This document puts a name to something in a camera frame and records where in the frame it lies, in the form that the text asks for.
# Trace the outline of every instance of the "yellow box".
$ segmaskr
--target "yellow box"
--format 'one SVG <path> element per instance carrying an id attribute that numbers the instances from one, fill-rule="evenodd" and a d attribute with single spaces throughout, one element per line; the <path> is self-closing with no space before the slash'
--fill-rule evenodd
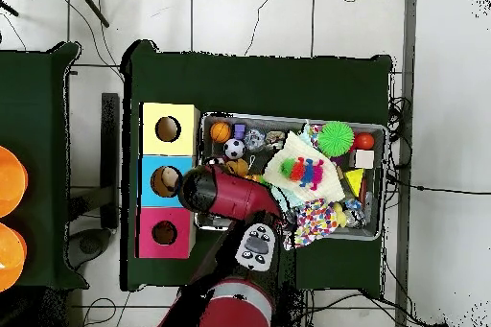
<path id="1" fill-rule="evenodd" d="M 193 105 L 143 103 L 143 154 L 192 156 L 196 154 L 199 111 Z M 177 137 L 165 142 L 157 136 L 157 123 L 171 117 L 177 124 Z"/>

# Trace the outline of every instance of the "white cube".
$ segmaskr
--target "white cube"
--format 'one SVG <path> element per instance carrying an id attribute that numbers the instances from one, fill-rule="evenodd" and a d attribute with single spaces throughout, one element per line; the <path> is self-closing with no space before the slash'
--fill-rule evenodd
<path id="1" fill-rule="evenodd" d="M 354 150 L 349 155 L 351 168 L 373 169 L 374 151 Z"/>

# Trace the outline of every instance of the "green tabletop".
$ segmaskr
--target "green tabletop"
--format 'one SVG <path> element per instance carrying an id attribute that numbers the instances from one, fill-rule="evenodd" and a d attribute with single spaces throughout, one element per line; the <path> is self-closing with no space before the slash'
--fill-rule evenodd
<path id="1" fill-rule="evenodd" d="M 46 53 L 0 51 L 0 145 L 29 174 L 17 208 L 0 222 L 26 240 L 27 259 L 16 285 L 86 288 L 65 262 L 68 219 L 68 107 L 65 82 L 76 43 Z"/>
<path id="2" fill-rule="evenodd" d="M 389 56 L 256 58 L 157 53 L 147 40 L 126 51 L 123 147 L 121 286 L 176 286 L 189 282 L 221 232 L 198 230 L 187 260 L 137 259 L 134 228 L 138 160 L 138 105 L 189 104 L 203 111 L 342 120 L 386 126 Z M 299 289 L 365 289 L 380 295 L 382 238 L 370 242 L 324 239 L 297 250 Z M 291 260 L 292 251 L 284 254 Z"/>

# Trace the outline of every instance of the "gray plastic bin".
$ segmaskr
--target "gray plastic bin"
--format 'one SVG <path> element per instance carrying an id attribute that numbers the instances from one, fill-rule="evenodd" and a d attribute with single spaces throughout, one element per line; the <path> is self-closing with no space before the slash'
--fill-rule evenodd
<path id="1" fill-rule="evenodd" d="M 328 121 L 285 118 L 285 117 L 266 117 L 261 115 L 233 114 L 222 112 L 206 112 L 200 119 L 199 127 L 199 155 L 198 163 L 201 164 L 204 159 L 210 156 L 223 155 L 223 144 L 213 142 L 209 132 L 211 126 L 219 121 L 225 121 L 230 125 L 245 124 L 248 128 L 258 128 L 264 132 L 293 131 L 298 132 L 303 125 L 308 124 L 326 124 Z M 355 134 L 359 132 L 369 132 L 375 139 L 373 151 L 375 159 L 373 169 L 365 170 L 366 191 L 372 192 L 373 200 L 371 205 L 371 215 L 367 219 L 368 224 L 365 228 L 348 228 L 338 227 L 329 237 L 349 240 L 371 241 L 376 239 L 382 233 L 384 222 L 384 200 L 386 195 L 386 167 L 388 158 L 388 130 L 379 125 L 373 124 L 348 124 Z M 252 153 L 245 151 L 243 159 L 249 162 Z M 249 169 L 250 174 L 260 174 L 269 160 L 273 157 L 274 151 L 256 152 L 253 165 Z M 229 219 L 219 218 L 213 215 L 195 215 L 195 224 L 198 228 L 206 230 L 226 230 L 230 225 Z"/>

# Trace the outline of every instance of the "caterpillar toy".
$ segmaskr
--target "caterpillar toy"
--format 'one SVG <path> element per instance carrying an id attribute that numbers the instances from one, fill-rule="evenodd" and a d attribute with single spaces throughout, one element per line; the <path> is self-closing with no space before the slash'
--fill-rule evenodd
<path id="1" fill-rule="evenodd" d="M 311 190 L 317 190 L 317 185 L 322 181 L 322 164 L 324 161 L 319 159 L 317 164 L 313 165 L 312 159 L 306 159 L 298 156 L 298 161 L 288 158 L 281 164 L 281 174 L 292 181 L 300 181 L 300 187 L 305 187 L 307 183 L 312 183 Z"/>

